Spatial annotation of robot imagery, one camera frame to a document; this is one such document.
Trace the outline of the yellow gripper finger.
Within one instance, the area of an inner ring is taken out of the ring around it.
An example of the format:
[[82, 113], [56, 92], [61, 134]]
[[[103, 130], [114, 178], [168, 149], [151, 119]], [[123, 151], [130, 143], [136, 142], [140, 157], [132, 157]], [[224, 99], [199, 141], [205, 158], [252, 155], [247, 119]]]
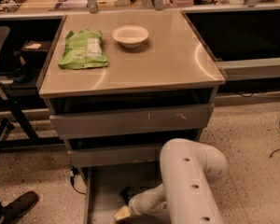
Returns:
[[123, 220], [124, 218], [131, 216], [131, 210], [127, 205], [122, 206], [118, 211], [113, 214], [113, 218], [116, 221]]

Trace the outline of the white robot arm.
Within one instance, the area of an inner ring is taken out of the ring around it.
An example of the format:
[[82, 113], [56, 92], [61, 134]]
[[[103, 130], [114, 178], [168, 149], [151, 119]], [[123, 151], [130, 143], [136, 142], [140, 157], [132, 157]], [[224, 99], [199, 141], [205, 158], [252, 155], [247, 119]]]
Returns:
[[227, 176], [225, 155], [216, 147], [176, 138], [160, 154], [161, 180], [136, 194], [113, 214], [116, 221], [166, 214], [170, 224], [224, 224], [210, 185]]

